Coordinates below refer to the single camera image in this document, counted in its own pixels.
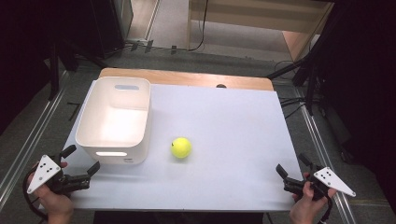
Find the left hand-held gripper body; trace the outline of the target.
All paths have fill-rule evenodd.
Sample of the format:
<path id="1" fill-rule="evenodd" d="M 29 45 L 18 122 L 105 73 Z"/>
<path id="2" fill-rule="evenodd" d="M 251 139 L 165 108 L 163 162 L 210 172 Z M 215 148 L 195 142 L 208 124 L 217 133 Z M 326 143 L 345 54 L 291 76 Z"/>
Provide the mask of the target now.
<path id="1" fill-rule="evenodd" d="M 76 190 L 88 189 L 90 180 L 89 175 L 65 175 L 60 164 L 50 156 L 43 155 L 34 170 L 33 179 L 26 192 L 32 194 L 39 187 L 47 185 L 54 193 L 66 194 Z"/>

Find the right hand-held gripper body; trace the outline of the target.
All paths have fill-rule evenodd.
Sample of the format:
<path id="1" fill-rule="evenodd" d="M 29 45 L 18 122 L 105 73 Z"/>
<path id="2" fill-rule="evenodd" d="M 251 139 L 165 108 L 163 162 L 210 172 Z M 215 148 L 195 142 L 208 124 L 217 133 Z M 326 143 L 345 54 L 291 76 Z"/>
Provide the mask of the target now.
<path id="1" fill-rule="evenodd" d="M 309 182 L 314 190 L 314 201 L 326 197 L 329 189 L 336 189 L 351 197 L 356 196 L 352 190 L 330 167 L 313 165 L 309 176 L 305 180 L 297 180 L 289 177 L 286 171 L 283 171 L 284 190 L 294 193 L 299 197 L 303 196 L 304 184 Z"/>

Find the white plastic storage bin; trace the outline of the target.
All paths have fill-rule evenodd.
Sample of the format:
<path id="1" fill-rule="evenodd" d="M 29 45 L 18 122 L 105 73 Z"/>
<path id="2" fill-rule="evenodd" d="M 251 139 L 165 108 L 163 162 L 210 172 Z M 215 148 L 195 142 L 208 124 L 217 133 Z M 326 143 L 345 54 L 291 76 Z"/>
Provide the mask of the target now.
<path id="1" fill-rule="evenodd" d="M 138 164 L 149 151 L 150 82 L 139 77 L 100 77 L 86 99 L 76 142 L 95 160 Z"/>

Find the yellow tennis ball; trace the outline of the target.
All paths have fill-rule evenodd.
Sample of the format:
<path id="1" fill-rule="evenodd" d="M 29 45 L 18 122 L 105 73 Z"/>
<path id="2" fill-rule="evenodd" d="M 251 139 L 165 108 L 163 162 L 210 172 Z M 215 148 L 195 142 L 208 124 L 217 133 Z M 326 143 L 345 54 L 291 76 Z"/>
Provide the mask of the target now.
<path id="1" fill-rule="evenodd" d="M 185 137 L 176 138 L 171 143 L 171 153 L 178 159 L 184 159 L 191 153 L 191 142 Z"/>

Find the person's right hand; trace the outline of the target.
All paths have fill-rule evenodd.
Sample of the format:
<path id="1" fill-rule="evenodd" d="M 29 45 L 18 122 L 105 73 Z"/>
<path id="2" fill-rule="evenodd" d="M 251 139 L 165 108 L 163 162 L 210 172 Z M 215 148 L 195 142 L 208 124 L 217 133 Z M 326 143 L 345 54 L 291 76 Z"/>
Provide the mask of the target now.
<path id="1" fill-rule="evenodd" d="M 313 197 L 314 191 L 311 189 L 310 182 L 304 183 L 302 198 L 295 194 L 292 195 L 295 204 L 289 213 L 291 224 L 313 224 L 316 215 L 328 203 L 328 199 L 325 197 L 317 201 L 314 201 Z"/>

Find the person's left hand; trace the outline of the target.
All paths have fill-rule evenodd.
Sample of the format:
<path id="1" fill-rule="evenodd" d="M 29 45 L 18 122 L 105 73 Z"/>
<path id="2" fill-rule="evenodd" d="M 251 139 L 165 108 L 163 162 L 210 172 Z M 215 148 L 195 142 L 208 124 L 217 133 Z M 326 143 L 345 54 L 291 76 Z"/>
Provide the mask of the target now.
<path id="1" fill-rule="evenodd" d="M 52 192 L 47 185 L 36 189 L 34 195 L 47 211 L 48 224 L 71 224 L 74 205 L 67 196 Z"/>

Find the white table mat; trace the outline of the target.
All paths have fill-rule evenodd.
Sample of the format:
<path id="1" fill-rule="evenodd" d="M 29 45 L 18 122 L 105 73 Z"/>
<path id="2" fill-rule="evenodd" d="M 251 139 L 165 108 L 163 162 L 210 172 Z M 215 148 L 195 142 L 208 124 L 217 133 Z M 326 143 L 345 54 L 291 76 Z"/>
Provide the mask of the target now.
<path id="1" fill-rule="evenodd" d="M 302 175 L 275 92 L 154 84 L 151 105 L 147 158 L 102 165 L 88 189 L 72 193 L 77 209 L 290 210 L 276 166 Z M 179 137 L 192 146 L 184 159 L 171 153 Z"/>

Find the black tripod stand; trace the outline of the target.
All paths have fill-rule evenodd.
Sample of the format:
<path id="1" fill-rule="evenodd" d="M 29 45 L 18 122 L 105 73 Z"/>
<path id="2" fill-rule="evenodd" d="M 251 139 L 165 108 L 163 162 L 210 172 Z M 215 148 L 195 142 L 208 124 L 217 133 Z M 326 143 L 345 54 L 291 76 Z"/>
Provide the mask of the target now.
<path id="1" fill-rule="evenodd" d="M 330 48 L 331 40 L 336 36 L 336 29 L 338 23 L 343 19 L 354 0 L 330 0 L 333 3 L 332 11 L 329 19 L 327 19 L 322 33 L 314 47 L 299 61 L 288 65 L 274 73 L 266 76 L 266 78 L 273 80 L 280 77 L 289 71 L 298 68 L 298 72 L 292 78 L 292 84 L 295 87 L 301 87 L 306 80 L 308 80 L 307 93 L 304 98 L 305 107 L 310 115 L 313 115 L 312 105 L 314 98 L 314 89 L 318 75 L 318 63 L 321 58 L 325 56 L 325 51 Z"/>

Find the black metal stand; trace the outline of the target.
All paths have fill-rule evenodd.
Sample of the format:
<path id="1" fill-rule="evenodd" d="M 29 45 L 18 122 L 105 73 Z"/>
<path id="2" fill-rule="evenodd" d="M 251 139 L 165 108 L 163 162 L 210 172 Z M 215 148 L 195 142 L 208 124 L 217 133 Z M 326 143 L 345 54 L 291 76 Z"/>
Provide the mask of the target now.
<path id="1" fill-rule="evenodd" d="M 50 71 L 50 94 L 49 100 L 52 101 L 60 92 L 59 61 L 62 61 L 67 71 L 76 71 L 78 63 L 74 58 L 74 53 L 82 55 L 88 61 L 96 64 L 101 69 L 107 68 L 107 64 L 97 59 L 83 47 L 78 46 L 67 39 L 55 40 L 50 46 L 49 71 Z"/>

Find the dark cabinet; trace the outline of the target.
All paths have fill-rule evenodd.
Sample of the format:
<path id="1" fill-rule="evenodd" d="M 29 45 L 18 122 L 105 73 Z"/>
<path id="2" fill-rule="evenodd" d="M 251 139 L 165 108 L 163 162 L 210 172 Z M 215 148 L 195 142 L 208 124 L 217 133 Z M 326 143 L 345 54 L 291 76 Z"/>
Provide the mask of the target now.
<path id="1" fill-rule="evenodd" d="M 91 0 L 98 33 L 98 55 L 123 49 L 134 18 L 131 0 Z"/>

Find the wooden shelf unit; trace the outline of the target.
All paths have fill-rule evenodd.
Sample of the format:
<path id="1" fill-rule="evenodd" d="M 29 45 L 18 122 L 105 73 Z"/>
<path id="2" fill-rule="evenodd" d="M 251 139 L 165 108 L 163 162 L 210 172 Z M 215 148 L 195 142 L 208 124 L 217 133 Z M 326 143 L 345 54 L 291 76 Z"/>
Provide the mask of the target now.
<path id="1" fill-rule="evenodd" d="M 296 62 L 321 34 L 333 6 L 331 0 L 188 0 L 188 31 L 191 21 L 279 30 Z"/>

